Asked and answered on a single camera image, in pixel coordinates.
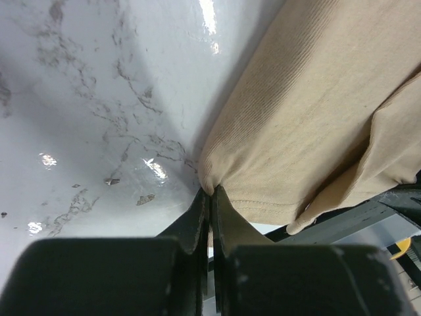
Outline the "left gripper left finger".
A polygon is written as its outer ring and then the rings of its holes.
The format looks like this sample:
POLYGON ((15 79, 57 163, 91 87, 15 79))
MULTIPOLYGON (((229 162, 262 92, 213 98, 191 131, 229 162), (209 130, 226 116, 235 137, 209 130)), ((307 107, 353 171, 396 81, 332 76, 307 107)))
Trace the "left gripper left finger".
POLYGON ((200 189, 189 209, 158 237, 176 243, 170 274, 167 315, 201 315, 207 295, 209 196, 200 189))

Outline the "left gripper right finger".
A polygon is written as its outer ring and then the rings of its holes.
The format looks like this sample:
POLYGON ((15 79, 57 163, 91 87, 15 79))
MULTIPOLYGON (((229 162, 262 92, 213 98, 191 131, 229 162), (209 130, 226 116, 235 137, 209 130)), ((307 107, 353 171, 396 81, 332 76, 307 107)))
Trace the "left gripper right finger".
POLYGON ((235 251, 240 247, 269 246, 273 241, 261 234, 234 209, 222 186, 217 186, 211 196, 210 217, 213 232, 216 311, 229 313, 238 294, 235 251))

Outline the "beige t shirt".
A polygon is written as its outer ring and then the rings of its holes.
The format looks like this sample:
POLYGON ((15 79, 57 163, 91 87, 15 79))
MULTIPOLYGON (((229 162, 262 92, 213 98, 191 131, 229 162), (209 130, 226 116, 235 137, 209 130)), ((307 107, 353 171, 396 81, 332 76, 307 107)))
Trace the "beige t shirt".
POLYGON ((420 2, 286 1, 207 137, 199 181, 296 234, 420 171, 420 2))

